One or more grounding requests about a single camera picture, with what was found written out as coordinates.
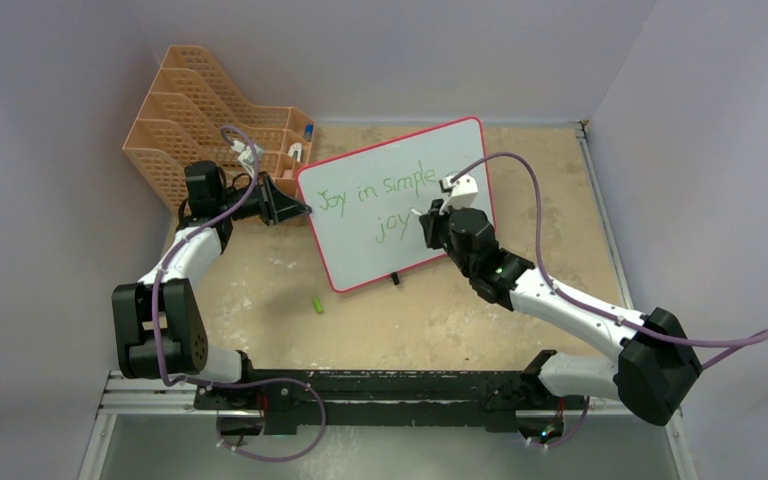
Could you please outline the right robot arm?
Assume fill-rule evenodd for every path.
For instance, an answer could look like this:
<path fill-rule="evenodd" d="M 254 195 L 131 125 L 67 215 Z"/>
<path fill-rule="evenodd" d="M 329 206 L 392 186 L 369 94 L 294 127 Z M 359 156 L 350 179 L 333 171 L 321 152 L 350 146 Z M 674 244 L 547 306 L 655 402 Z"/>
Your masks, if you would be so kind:
<path fill-rule="evenodd" d="M 487 215 L 464 208 L 445 212 L 437 199 L 419 215 L 425 244 L 441 249 L 490 304 L 546 321 L 600 352 L 599 357 L 554 353 L 524 376 L 521 392 L 536 407 L 560 396 L 620 401 L 641 420 L 666 425 L 702 373 L 678 318 L 656 308 L 645 314 L 602 302 L 500 247 Z"/>

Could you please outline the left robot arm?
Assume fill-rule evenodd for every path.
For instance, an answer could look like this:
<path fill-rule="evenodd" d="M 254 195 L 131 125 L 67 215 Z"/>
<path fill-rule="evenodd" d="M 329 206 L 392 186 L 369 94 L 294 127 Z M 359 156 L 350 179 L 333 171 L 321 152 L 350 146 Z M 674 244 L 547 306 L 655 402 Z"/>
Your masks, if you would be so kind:
<path fill-rule="evenodd" d="M 129 379 L 219 385 L 224 401 L 244 409 L 258 395 L 258 382 L 247 375 L 248 357 L 209 341 L 195 287 L 225 252 L 234 221 L 257 217 L 276 225 L 312 209 L 282 192 L 266 173 L 250 175 L 244 189 L 228 184 L 212 161 L 191 164 L 184 175 L 187 196 L 172 246 L 149 273 L 112 293 L 119 368 Z"/>

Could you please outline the pink framed whiteboard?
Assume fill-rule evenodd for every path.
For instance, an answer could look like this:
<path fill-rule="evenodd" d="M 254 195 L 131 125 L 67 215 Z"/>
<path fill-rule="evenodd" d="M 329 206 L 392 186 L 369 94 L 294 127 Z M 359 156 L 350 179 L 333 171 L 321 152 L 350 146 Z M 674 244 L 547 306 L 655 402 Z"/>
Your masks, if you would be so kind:
<path fill-rule="evenodd" d="M 484 157 L 483 125 L 465 117 L 299 170 L 297 183 L 333 290 L 346 292 L 443 256 L 410 209 L 443 198 L 439 181 Z"/>

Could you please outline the green marker cap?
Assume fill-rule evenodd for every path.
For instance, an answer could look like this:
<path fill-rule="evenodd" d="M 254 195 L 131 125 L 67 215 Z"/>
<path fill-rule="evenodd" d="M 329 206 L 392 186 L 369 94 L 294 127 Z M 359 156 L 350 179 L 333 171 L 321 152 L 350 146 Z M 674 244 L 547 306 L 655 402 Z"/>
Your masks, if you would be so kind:
<path fill-rule="evenodd" d="M 312 298 L 312 303 L 313 303 L 315 311 L 318 314 L 322 314 L 324 312 L 323 304 L 322 304 L 321 300 L 318 297 L 313 297 Z"/>

